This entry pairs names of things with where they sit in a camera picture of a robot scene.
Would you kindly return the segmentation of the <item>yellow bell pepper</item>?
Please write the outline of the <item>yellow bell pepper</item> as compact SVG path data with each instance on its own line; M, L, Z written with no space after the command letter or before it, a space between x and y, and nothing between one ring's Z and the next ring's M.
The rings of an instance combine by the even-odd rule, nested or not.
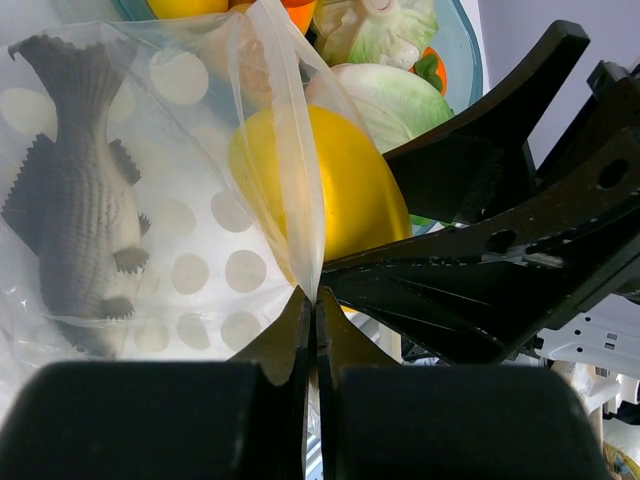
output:
M411 226L404 198L365 131L320 106L310 106L309 114L324 194L324 260L409 238ZM237 128L229 143L228 164L267 236L279 269L294 284L273 123L273 112L265 109Z

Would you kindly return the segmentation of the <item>grey toy fish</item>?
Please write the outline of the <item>grey toy fish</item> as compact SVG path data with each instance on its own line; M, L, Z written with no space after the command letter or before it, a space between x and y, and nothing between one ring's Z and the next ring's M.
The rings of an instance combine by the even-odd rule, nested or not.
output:
M35 137L1 215L38 258L42 302L79 353L115 359L150 258L138 209L141 172L107 137L109 109L136 56L126 40L79 48L34 35L8 49L33 68L56 111L57 135Z

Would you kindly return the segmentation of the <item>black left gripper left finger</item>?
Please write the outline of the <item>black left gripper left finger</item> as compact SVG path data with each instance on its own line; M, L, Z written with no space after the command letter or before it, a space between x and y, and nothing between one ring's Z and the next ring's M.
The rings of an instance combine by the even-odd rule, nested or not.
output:
M247 479L303 479L306 472L311 302L301 288L253 341L231 358L256 368L247 454Z

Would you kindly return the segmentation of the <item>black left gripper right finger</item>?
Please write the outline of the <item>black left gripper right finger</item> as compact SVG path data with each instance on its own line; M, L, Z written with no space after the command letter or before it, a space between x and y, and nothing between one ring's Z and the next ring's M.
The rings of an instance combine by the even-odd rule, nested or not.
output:
M321 445L326 479L359 479L357 449L374 423L373 375L399 363L347 319L333 292L322 287L314 308Z

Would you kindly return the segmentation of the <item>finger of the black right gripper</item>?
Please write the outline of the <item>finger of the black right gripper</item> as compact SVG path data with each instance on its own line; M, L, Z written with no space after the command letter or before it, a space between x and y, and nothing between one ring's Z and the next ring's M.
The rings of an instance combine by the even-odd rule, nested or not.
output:
M450 363L495 363L639 273L639 131L529 200L329 263L321 283Z
M530 197L533 164L524 145L588 44L579 24L552 22L480 100L386 153L410 213L476 223Z

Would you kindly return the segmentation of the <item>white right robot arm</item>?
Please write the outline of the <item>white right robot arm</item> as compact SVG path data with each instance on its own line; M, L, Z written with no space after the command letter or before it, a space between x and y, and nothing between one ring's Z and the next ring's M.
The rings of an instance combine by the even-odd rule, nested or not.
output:
M558 20L462 113L387 153L439 231L328 262L312 311L328 479L604 479L584 406L517 353L637 378L639 82L599 63L540 166L527 139L589 43Z

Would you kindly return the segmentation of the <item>clear dotted zip bag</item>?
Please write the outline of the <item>clear dotted zip bag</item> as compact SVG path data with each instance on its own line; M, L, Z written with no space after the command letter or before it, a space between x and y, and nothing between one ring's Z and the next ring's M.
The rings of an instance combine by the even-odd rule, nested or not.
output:
M1 44L1 209L55 106L10 46L34 35L136 48L108 113L141 172L150 258L115 359L77 352L42 302L38 258L1 215L1 475L5 479L247 479L256 368L231 358L295 288L311 302L324 255L319 161L305 88L333 74L277 1L181 20L87 22ZM286 244L279 269L228 164L237 128L273 112Z

